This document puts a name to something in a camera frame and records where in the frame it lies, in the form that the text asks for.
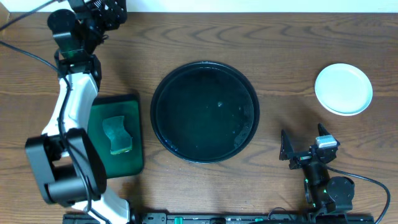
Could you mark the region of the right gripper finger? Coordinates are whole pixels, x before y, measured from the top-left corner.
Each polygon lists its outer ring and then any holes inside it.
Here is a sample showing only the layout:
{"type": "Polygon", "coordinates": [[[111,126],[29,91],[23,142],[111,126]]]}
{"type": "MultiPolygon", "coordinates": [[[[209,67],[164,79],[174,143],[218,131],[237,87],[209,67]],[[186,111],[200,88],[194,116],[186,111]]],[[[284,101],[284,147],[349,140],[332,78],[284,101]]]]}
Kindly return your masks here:
{"type": "Polygon", "coordinates": [[[293,147],[290,143],[289,137],[287,133],[282,130],[281,131],[281,147],[280,147],[280,153],[279,153],[279,160],[280,161],[286,161],[294,156],[294,150],[293,147]]]}
{"type": "Polygon", "coordinates": [[[322,125],[321,123],[318,123],[317,128],[318,128],[319,136],[327,136],[327,135],[330,135],[330,133],[326,130],[326,128],[324,127],[324,125],[322,125]]]}

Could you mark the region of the mint plate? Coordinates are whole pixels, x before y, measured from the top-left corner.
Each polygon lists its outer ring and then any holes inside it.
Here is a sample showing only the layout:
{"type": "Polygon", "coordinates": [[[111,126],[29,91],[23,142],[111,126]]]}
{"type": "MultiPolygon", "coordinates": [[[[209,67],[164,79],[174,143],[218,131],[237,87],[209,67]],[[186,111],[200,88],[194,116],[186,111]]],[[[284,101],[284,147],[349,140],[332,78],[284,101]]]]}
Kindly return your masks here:
{"type": "Polygon", "coordinates": [[[368,76],[357,67],[335,63],[325,67],[314,84],[319,103],[329,112],[354,116],[372,102],[373,87],[368,76]]]}

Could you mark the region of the green yellow sponge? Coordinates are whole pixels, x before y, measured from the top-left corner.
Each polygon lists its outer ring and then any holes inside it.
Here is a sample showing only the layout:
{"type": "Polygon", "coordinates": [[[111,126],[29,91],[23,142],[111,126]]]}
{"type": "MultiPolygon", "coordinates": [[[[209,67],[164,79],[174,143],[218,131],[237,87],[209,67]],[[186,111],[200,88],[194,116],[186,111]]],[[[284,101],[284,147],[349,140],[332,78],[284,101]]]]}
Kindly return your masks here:
{"type": "Polygon", "coordinates": [[[112,155],[125,153],[132,149],[132,137],[124,126],[124,116],[104,119],[103,130],[111,143],[112,155]]]}

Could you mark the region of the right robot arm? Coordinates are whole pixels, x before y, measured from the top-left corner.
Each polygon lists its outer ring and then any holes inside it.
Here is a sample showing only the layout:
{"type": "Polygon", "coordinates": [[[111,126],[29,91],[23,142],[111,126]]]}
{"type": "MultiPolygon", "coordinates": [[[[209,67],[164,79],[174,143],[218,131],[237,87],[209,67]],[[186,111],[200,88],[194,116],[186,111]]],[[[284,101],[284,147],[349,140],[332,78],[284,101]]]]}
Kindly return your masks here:
{"type": "Polygon", "coordinates": [[[326,165],[336,159],[340,146],[322,124],[319,136],[308,151],[295,152],[287,133],[281,131],[279,159],[289,161],[289,169],[301,169],[305,177],[305,196],[312,206],[308,219],[315,222],[318,216],[340,215],[353,209],[354,182],[347,177],[330,177],[326,165]]]}

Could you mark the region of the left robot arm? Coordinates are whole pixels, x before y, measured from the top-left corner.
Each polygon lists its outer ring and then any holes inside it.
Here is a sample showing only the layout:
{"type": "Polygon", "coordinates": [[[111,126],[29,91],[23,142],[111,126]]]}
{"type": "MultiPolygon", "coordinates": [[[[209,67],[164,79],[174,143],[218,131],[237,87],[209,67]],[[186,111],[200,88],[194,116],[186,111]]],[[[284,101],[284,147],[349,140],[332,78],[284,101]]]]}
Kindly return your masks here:
{"type": "Polygon", "coordinates": [[[107,186],[104,165],[87,129],[98,96],[101,64],[94,51],[127,19],[124,0],[70,0],[49,15],[60,93],[41,135],[25,152],[43,200],[85,212],[100,223],[130,223],[129,202],[107,186]]]}

